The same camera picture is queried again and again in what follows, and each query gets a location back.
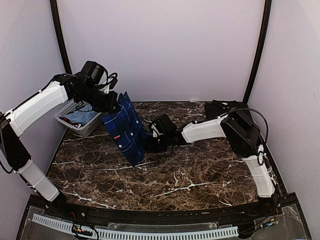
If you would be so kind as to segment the blue plaid long sleeve shirt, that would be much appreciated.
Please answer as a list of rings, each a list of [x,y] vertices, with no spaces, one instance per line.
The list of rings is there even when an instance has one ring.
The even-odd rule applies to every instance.
[[[150,134],[137,114],[127,92],[118,97],[120,111],[102,118],[102,121],[128,162],[134,167],[145,157],[145,147]]]

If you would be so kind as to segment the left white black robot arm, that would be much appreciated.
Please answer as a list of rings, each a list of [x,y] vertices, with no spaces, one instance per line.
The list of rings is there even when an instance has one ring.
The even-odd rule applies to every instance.
[[[43,89],[0,115],[0,149],[8,165],[51,202],[51,210],[60,218],[67,218],[71,208],[62,200],[64,194],[32,160],[20,137],[52,109],[70,100],[84,101],[98,113],[119,110],[118,94],[113,90],[117,82],[116,72],[108,74],[104,66],[87,61],[81,71],[55,75]]]

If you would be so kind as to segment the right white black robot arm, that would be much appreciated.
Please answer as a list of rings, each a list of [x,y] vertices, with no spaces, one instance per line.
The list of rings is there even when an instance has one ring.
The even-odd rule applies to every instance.
[[[246,163],[256,185],[260,202],[255,213],[266,217],[275,208],[276,181],[266,160],[265,141],[261,130],[247,114],[249,108],[234,107],[229,112],[211,119],[192,121],[181,128],[166,114],[155,118],[149,125],[150,136],[145,149],[162,152],[167,147],[185,146],[197,141],[225,138],[232,151]]]

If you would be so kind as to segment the black shirt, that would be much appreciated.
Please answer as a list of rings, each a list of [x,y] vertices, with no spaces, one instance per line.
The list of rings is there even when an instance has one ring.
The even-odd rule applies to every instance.
[[[232,108],[247,108],[248,105],[246,103],[232,100],[232,101],[220,101],[220,100],[212,100],[211,102],[207,102],[204,105],[205,110],[205,118],[207,120],[218,117],[224,113],[228,113]]]

